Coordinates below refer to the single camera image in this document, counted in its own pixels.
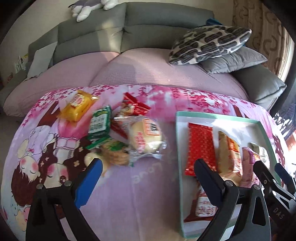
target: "pink floral tablecloth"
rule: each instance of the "pink floral tablecloth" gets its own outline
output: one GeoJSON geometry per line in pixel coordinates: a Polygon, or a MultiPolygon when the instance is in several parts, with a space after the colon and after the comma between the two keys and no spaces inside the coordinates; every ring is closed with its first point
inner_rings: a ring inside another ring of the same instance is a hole
{"type": "MultiPolygon", "coordinates": [[[[60,186],[85,170],[83,160],[89,151],[84,147],[89,145],[86,136],[92,111],[105,105],[118,108],[125,92],[151,107],[147,116],[159,122],[168,140],[168,152],[163,160],[143,158],[134,167],[111,166],[100,177],[88,203],[80,210],[102,241],[183,240],[179,235],[176,111],[259,120],[278,162],[294,172],[288,161],[288,148],[272,117],[253,103],[206,91],[150,85],[98,85],[52,91],[27,114],[4,166],[1,213],[19,240],[25,240],[36,185],[60,186]],[[73,126],[56,118],[56,114],[79,89],[100,99],[73,126]]],[[[75,240],[65,218],[61,222],[68,238],[75,240]]]]}

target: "screw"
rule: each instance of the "screw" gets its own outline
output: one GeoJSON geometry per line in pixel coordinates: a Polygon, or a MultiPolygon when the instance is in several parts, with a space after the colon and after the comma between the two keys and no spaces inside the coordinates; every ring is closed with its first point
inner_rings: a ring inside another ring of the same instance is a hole
{"type": "Polygon", "coordinates": [[[64,183],[64,185],[65,185],[66,187],[70,187],[71,184],[72,184],[72,182],[71,182],[70,180],[65,181],[65,183],[64,183]]]}
{"type": "Polygon", "coordinates": [[[233,182],[230,181],[230,180],[227,180],[225,183],[226,183],[226,185],[229,186],[229,187],[232,187],[232,186],[233,186],[233,182]]]}
{"type": "Polygon", "coordinates": [[[37,188],[37,189],[42,189],[42,188],[43,188],[42,183],[37,184],[36,188],[37,188]]]}
{"type": "Polygon", "coordinates": [[[260,187],[257,185],[257,184],[254,184],[254,189],[256,189],[256,190],[260,190],[260,187]]]}

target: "patterned pillow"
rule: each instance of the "patterned pillow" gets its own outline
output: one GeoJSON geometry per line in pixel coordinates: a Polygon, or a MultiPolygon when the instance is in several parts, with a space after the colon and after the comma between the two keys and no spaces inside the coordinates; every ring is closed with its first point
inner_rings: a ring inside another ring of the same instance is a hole
{"type": "Polygon", "coordinates": [[[197,64],[233,53],[250,38],[251,29],[211,25],[195,28],[174,44],[170,64],[197,64]]]}

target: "tray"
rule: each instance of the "tray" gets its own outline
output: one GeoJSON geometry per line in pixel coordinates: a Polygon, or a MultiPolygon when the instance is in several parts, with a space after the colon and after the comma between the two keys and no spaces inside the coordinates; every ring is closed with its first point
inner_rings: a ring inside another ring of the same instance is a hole
{"type": "MultiPolygon", "coordinates": [[[[215,153],[217,158],[218,153],[218,131],[223,131],[229,137],[234,139],[240,146],[242,155],[242,147],[248,146],[254,142],[263,146],[269,156],[271,173],[280,183],[280,178],[274,172],[276,157],[272,146],[266,135],[266,132],[257,120],[251,120],[242,117],[234,117],[228,115],[209,114],[201,112],[185,112],[179,111],[176,113],[176,134],[178,146],[178,163],[179,163],[179,181],[180,181],[180,210],[181,210],[181,228],[184,238],[196,238],[204,231],[210,221],[193,221],[184,223],[184,219],[189,215],[193,200],[193,190],[196,189],[196,181],[193,177],[184,174],[187,156],[188,156],[188,123],[201,124],[213,127],[213,140],[215,153]]],[[[228,227],[235,224],[238,217],[241,205],[237,205],[228,227]]]]}

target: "brown patterned curtain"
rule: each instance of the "brown patterned curtain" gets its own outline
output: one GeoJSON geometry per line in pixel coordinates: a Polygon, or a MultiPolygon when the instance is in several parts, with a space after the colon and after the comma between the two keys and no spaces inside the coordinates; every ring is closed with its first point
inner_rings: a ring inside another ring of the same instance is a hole
{"type": "Polygon", "coordinates": [[[264,65],[281,78],[291,38],[275,14],[259,0],[234,0],[232,24],[252,30],[246,46],[263,54],[264,65]]]}

